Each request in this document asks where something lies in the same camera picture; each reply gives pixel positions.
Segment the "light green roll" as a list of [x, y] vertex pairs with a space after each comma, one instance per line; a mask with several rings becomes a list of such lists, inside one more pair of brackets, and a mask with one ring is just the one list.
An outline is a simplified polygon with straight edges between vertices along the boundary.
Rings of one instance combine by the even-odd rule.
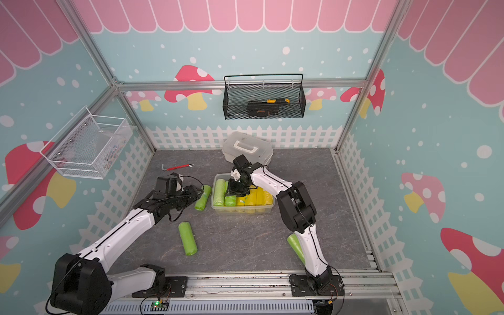
[[213, 206], [224, 207], [225, 194], [226, 194], [226, 181], [224, 179], [217, 179], [213, 190]]

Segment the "clear plastic storage box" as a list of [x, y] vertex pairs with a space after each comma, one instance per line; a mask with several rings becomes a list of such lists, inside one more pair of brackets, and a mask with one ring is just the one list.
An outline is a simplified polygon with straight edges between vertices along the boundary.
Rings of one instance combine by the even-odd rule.
[[228, 192], [229, 174], [217, 174], [211, 191], [211, 207], [225, 215], [263, 215], [270, 213], [275, 198], [260, 187], [250, 186], [249, 194], [239, 197]]

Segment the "yellow roll with blue label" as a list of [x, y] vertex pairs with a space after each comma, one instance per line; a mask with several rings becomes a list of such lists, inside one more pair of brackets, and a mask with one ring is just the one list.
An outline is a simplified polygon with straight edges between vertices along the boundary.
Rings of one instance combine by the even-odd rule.
[[263, 206], [265, 204], [265, 191], [261, 188], [257, 188], [256, 205]]

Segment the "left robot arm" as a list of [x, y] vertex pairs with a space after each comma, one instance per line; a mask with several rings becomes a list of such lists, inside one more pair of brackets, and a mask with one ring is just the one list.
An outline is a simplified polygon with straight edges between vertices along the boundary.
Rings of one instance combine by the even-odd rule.
[[158, 177], [155, 189], [113, 229], [79, 253], [60, 257], [46, 307], [57, 308], [60, 314], [100, 314], [109, 303], [133, 293], [151, 292], [160, 299], [169, 292], [171, 286], [161, 266], [144, 264], [118, 274], [109, 271], [146, 231], [164, 217], [174, 222], [172, 211], [182, 214], [203, 196], [201, 181], [185, 185], [184, 179], [178, 173]]

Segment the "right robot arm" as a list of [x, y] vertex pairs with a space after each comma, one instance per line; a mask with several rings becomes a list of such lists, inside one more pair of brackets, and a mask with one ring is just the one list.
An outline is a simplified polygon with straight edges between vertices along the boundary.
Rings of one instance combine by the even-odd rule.
[[252, 164], [244, 155], [236, 157], [228, 181], [232, 195], [247, 196], [253, 187], [262, 188], [276, 198], [285, 226], [295, 233], [305, 259], [305, 272], [315, 292], [329, 285], [332, 268], [326, 261], [316, 233], [316, 208], [305, 185], [285, 181], [271, 173], [267, 166]]

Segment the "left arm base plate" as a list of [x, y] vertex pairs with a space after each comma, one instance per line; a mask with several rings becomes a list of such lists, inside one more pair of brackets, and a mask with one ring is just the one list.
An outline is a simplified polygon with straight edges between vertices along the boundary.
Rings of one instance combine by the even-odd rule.
[[165, 280], [159, 282], [155, 281], [153, 286], [140, 290], [132, 294], [134, 298], [170, 298], [170, 297], [184, 297], [188, 285], [188, 277], [186, 276], [166, 276]]

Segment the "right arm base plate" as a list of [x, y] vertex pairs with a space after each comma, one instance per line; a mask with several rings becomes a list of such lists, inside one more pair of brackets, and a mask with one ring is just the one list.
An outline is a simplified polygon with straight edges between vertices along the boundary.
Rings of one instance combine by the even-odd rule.
[[308, 281], [307, 275], [291, 274], [289, 276], [291, 294], [294, 297], [323, 296], [340, 298], [345, 295], [343, 281], [340, 276], [332, 276], [328, 285], [315, 289]]

